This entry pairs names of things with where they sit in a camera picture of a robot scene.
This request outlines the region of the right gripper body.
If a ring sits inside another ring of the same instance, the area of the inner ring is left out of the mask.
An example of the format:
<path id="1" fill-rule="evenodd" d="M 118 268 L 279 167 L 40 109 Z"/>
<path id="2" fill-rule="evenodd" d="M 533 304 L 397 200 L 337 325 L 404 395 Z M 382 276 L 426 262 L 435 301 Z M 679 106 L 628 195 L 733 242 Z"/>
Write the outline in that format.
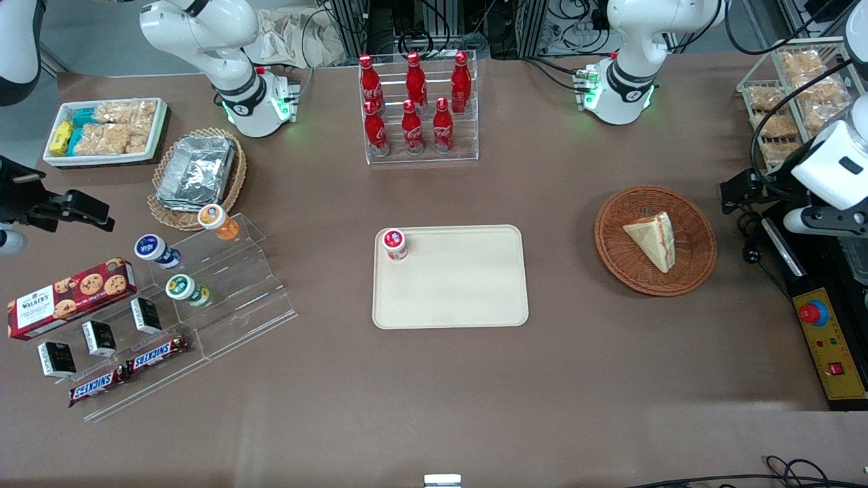
<path id="1" fill-rule="evenodd" d="M 46 218 L 34 217 L 34 207 L 49 203 L 52 192 L 41 182 L 46 173 L 1 157 L 1 222 L 37 228 L 53 228 Z"/>

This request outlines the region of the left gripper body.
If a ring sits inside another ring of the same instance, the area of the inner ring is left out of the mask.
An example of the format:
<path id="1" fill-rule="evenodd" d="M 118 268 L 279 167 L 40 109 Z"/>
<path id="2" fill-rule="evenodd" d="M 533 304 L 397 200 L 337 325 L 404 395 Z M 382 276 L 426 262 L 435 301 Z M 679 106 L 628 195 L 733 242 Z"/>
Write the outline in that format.
<path id="1" fill-rule="evenodd" d="M 760 205 L 785 201 L 790 206 L 809 206 L 811 204 L 811 191 L 805 185 L 796 180 L 790 171 L 774 171 L 762 175 L 764 196 L 759 200 Z"/>

